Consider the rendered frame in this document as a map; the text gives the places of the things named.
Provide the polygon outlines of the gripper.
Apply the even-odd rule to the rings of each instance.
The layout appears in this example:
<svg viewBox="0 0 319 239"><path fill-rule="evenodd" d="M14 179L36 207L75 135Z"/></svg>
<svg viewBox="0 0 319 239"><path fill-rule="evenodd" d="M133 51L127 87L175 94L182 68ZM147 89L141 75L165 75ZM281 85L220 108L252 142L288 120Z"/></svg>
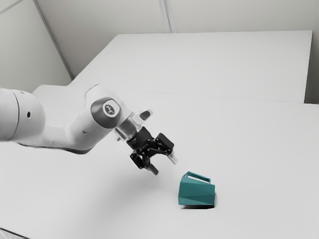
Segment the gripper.
<svg viewBox="0 0 319 239"><path fill-rule="evenodd" d="M133 150L129 153L130 159L139 169L145 169L153 175L158 175L159 171L151 163L151 156L148 151L137 152L137 150L145 146L147 140L154 140L151 133L144 127L126 141L127 145ZM173 164L177 164L177 158L174 155L174 143L170 141L163 133L159 133L155 138L151 149L157 154L165 155Z"/></svg>

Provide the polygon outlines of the teal faceted mug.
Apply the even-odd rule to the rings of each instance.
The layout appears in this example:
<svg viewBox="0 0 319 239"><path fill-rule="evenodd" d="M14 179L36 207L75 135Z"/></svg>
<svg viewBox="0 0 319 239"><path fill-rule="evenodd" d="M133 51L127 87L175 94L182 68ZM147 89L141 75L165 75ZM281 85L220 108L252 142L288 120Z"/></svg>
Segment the teal faceted mug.
<svg viewBox="0 0 319 239"><path fill-rule="evenodd" d="M181 178L178 204L185 206L214 206L215 185L210 178L187 171Z"/></svg>

